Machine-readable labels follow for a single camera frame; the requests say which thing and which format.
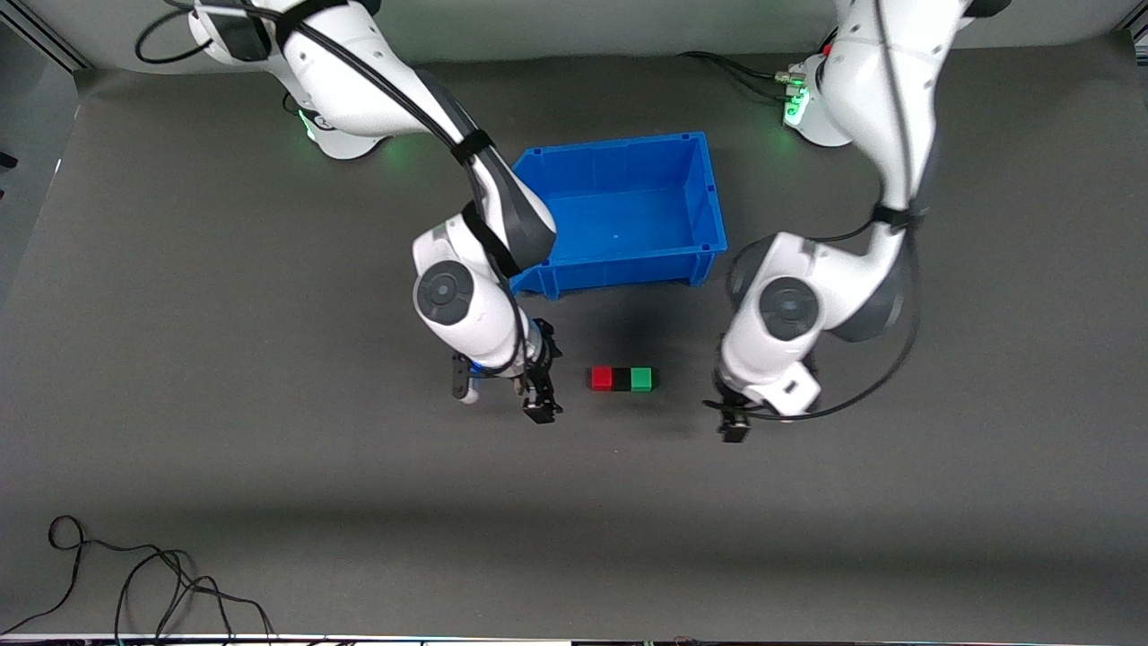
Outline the blue plastic storage bin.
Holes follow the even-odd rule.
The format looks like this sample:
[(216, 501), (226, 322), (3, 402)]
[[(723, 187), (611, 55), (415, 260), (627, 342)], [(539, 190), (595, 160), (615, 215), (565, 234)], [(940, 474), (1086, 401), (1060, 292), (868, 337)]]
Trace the blue plastic storage bin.
[(514, 171), (550, 209), (557, 238), (511, 291), (559, 299), (620, 285), (698, 286), (728, 249), (700, 131), (535, 147)]

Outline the dark grey table mat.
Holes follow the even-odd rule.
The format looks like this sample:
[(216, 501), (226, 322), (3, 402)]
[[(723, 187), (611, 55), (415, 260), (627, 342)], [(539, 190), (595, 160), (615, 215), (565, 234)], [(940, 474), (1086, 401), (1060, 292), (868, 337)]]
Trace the dark grey table mat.
[[(53, 517), (186, 548), (284, 633), (1148, 643), (1148, 109), (1127, 36), (955, 50), (921, 336), (858, 407), (718, 438), (709, 281), (525, 299), (565, 413), (467, 406), (428, 138), (325, 158), (265, 73), (84, 73), (0, 310), (0, 630)], [(594, 365), (651, 392), (594, 392)]]

